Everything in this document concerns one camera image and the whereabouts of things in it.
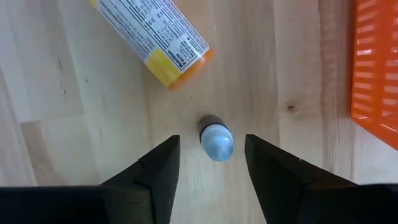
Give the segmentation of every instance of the wood grain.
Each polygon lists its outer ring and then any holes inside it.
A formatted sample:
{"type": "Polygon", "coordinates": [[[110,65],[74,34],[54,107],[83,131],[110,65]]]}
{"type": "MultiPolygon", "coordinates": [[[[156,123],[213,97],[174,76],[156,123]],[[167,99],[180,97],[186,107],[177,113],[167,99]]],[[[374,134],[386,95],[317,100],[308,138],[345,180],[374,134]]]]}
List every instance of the wood grain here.
{"type": "Polygon", "coordinates": [[[5,76],[12,83],[12,95],[23,96],[13,97],[13,104],[17,108],[26,104],[23,109],[31,113],[18,113],[19,122],[83,114],[57,1],[7,0],[1,4],[8,19],[4,35],[9,36],[0,54],[10,52],[17,57],[12,65],[5,66],[7,71],[16,69],[17,77],[12,72],[5,76]]]}
{"type": "Polygon", "coordinates": [[[0,69],[0,185],[35,185],[24,139],[0,69]]]}
{"type": "Polygon", "coordinates": [[[216,54],[169,92],[88,1],[0,2],[0,185],[98,184],[179,134],[172,223],[265,223],[247,133],[360,184],[398,182],[398,151],[349,118],[351,1],[175,4],[216,54]],[[233,132],[228,162],[200,148],[206,114],[233,132]]]}

